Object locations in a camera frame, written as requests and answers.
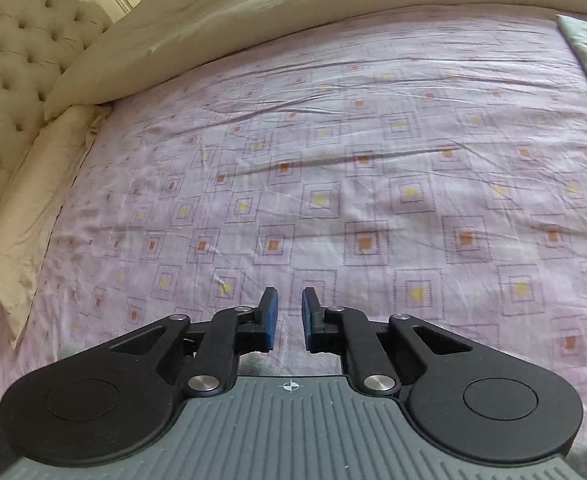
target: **pink bed sheet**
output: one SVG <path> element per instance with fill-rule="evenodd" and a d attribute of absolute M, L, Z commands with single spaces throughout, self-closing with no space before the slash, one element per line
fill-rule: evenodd
<path fill-rule="evenodd" d="M 300 298 L 408 312 L 566 377 L 587 439 L 587 80 L 551 10 L 417 7 L 272 41 L 118 102 L 62 209 L 0 397 L 174 312 L 280 295 L 245 369 L 337 372 Z"/>

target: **bed sheet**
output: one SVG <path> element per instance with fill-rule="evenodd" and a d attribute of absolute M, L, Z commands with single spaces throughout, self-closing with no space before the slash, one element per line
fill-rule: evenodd
<path fill-rule="evenodd" d="M 243 370 L 304 351 L 301 291 L 407 312 L 567 378 L 587 442 L 587 80 L 551 10 L 354 18 L 121 100 L 51 237 L 20 375 L 155 319 L 280 296 Z"/>

